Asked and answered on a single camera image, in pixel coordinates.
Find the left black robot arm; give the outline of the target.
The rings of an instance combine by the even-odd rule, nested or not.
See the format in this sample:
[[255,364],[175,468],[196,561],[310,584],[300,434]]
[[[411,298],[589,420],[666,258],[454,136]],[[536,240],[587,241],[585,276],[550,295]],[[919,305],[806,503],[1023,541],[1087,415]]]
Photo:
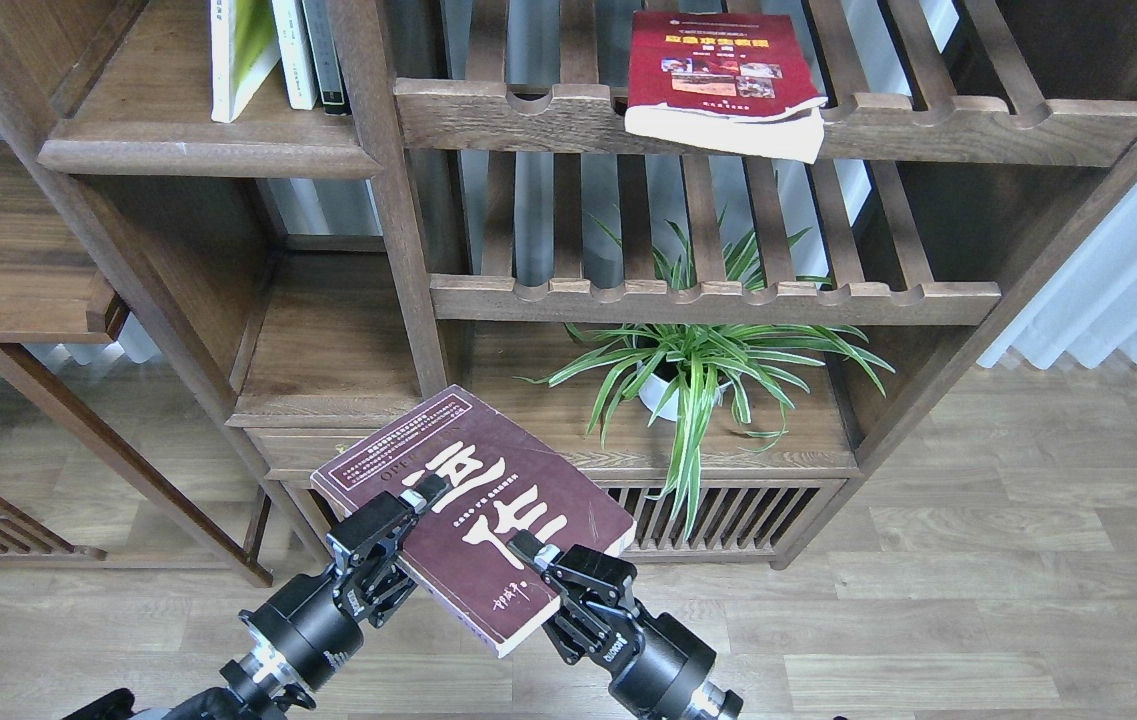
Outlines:
[[448,480],[430,475],[399,495],[381,493],[327,533],[331,564],[298,574],[240,620],[254,637],[243,659],[221,667],[224,682],[175,707],[135,711],[128,688],[78,707],[73,719],[283,719],[289,707],[316,706],[313,694],[362,648],[362,624],[385,624],[416,584],[396,565],[404,539]]

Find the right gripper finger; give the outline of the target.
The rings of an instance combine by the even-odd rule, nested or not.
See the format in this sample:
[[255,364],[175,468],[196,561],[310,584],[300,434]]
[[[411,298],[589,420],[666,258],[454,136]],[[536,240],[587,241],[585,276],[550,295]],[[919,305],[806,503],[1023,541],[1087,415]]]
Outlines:
[[517,533],[514,533],[508,541],[508,551],[517,556],[523,564],[536,570],[539,576],[543,576],[563,555],[563,551],[558,546],[542,543],[530,530],[518,530]]

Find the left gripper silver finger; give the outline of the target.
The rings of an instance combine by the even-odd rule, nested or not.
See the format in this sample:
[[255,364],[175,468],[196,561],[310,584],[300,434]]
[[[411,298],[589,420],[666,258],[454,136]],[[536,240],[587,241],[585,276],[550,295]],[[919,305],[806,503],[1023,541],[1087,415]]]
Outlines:
[[449,479],[437,474],[416,473],[402,479],[402,486],[400,500],[417,516],[426,514],[437,500],[453,491]]

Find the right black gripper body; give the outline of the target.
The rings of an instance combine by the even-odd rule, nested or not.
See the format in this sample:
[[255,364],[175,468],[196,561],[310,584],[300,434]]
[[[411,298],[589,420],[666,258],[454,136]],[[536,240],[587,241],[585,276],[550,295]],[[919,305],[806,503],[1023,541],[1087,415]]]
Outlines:
[[612,676],[608,692],[638,719],[716,719],[709,682],[716,653],[669,612],[636,601],[631,562],[581,544],[541,578],[562,602],[542,628],[568,665],[590,659]]

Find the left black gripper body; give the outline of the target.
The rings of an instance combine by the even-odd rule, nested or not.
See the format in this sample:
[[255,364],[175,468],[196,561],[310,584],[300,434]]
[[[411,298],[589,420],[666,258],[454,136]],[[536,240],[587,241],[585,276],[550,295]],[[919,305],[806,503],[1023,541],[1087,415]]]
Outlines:
[[332,528],[332,562],[299,574],[254,611],[243,611],[254,649],[238,662],[240,693],[318,692],[363,644],[362,623],[385,623],[414,589],[396,566],[421,518],[414,489],[381,493]]

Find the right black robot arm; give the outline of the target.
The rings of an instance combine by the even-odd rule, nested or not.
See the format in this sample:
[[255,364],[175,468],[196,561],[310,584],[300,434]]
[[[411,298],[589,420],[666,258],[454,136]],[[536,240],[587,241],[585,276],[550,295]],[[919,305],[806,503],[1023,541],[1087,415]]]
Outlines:
[[638,719],[736,719],[742,698],[709,682],[716,653],[669,612],[636,601],[631,562],[576,544],[559,551],[518,530],[507,544],[558,593],[542,628],[568,665],[583,657],[612,675],[609,696]]

